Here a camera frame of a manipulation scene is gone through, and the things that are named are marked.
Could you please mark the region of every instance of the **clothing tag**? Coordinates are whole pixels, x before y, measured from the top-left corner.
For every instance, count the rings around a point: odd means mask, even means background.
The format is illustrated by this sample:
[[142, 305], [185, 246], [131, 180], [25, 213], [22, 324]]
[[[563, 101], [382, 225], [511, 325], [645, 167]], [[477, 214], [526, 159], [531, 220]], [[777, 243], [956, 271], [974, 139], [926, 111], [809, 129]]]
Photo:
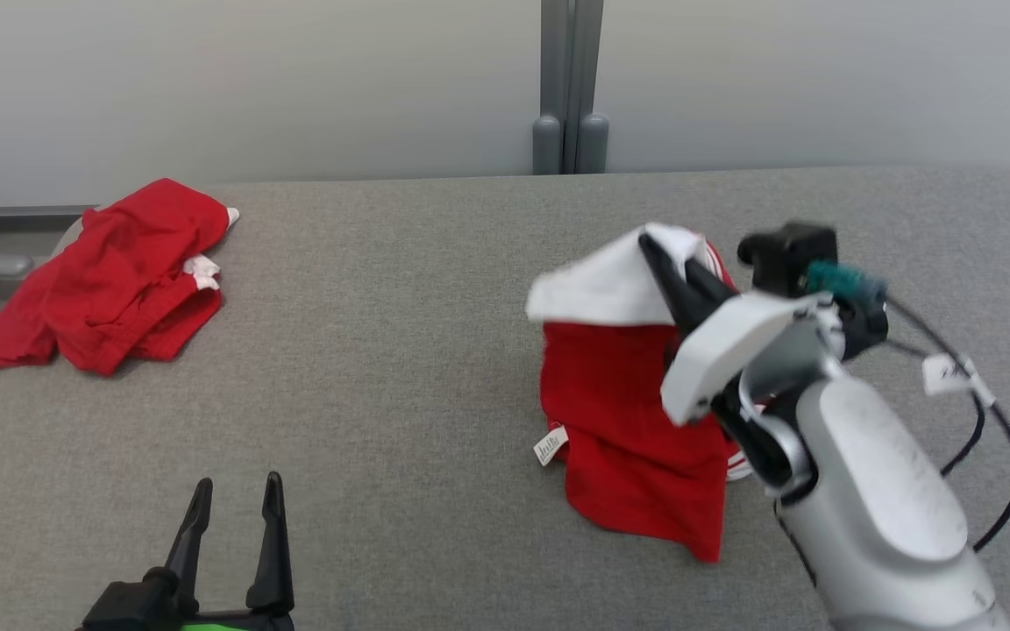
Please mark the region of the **clothing tag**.
[[569, 440], [569, 429], [561, 426], [548, 432], [540, 442], [536, 443], [532, 450], [536, 452], [536, 458], [540, 459], [540, 466], [546, 467], [552, 461], [552, 455], [564, 447], [564, 443]]
[[969, 376], [962, 373], [957, 363], [945, 352], [922, 360], [922, 382], [926, 385], [926, 395], [930, 396], [966, 392], [973, 388]]

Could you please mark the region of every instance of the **white panel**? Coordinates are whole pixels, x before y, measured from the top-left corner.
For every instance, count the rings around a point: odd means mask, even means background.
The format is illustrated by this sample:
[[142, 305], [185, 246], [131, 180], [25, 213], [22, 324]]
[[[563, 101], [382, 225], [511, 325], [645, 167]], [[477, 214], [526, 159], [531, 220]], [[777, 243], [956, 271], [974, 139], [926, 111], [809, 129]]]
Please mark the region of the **white panel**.
[[520, 175], [539, 89], [539, 3], [4, 0], [0, 205]]
[[606, 0], [607, 171], [1010, 165], [1010, 0]]

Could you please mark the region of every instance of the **red and white garment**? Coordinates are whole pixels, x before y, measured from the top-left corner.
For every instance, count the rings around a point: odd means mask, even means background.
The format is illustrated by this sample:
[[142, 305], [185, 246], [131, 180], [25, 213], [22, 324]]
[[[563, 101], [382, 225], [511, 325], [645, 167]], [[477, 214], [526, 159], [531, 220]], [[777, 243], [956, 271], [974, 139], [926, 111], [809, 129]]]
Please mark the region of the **red and white garment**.
[[160, 180], [103, 210], [35, 269], [0, 312], [0, 369], [52, 360], [112, 376], [127, 356], [169, 362], [220, 308], [220, 268], [202, 252], [236, 209]]
[[681, 275], [694, 258], [732, 284], [718, 252], [686, 228], [646, 224], [537, 277], [528, 319], [543, 322], [541, 405], [568, 442], [568, 502], [598, 526], [680, 541], [719, 559], [726, 480], [749, 466], [714, 418], [676, 427], [662, 408], [673, 316], [637, 247], [648, 233]]

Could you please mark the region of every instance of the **gray fabric surface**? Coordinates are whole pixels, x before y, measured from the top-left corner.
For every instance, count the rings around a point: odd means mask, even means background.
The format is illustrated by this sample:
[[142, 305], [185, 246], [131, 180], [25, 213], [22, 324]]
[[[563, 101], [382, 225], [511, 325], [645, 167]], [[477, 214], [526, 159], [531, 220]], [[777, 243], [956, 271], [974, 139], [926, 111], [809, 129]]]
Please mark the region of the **gray fabric surface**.
[[[831, 221], [842, 258], [977, 359], [1010, 412], [1010, 173], [842, 169], [280, 183], [209, 192], [243, 213], [212, 252], [225, 304], [170, 364], [115, 379], [61, 360], [0, 375], [0, 628], [64, 630], [110, 581], [165, 560], [216, 481], [197, 594], [239, 606], [269, 469], [288, 495], [299, 628], [821, 628], [769, 500], [729, 488], [722, 560], [602, 531], [538, 466], [537, 273], [647, 220], [734, 246]], [[915, 340], [895, 324], [894, 333]], [[941, 461], [974, 425], [913, 360], [874, 381]], [[982, 531], [1010, 491], [997, 428], [953, 472]], [[1010, 526], [987, 549], [1010, 614]]]

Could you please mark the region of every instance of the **red garment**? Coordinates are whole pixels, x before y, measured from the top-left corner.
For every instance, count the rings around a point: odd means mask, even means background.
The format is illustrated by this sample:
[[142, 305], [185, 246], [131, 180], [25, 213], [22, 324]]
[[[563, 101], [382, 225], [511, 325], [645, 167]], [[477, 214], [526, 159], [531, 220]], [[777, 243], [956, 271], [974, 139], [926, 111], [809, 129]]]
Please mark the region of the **red garment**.
[[[732, 284], [724, 269], [721, 276]], [[717, 562], [734, 446], [712, 416], [678, 428], [663, 410], [665, 350], [675, 335], [663, 324], [545, 322], [541, 405], [548, 428], [567, 427], [556, 456], [567, 462], [565, 490], [579, 513]]]
[[223, 205], [173, 180], [85, 212], [81, 235], [0, 312], [0, 369], [48, 363], [56, 349], [101, 376], [125, 356], [173, 359], [221, 303], [182, 264], [228, 226]]

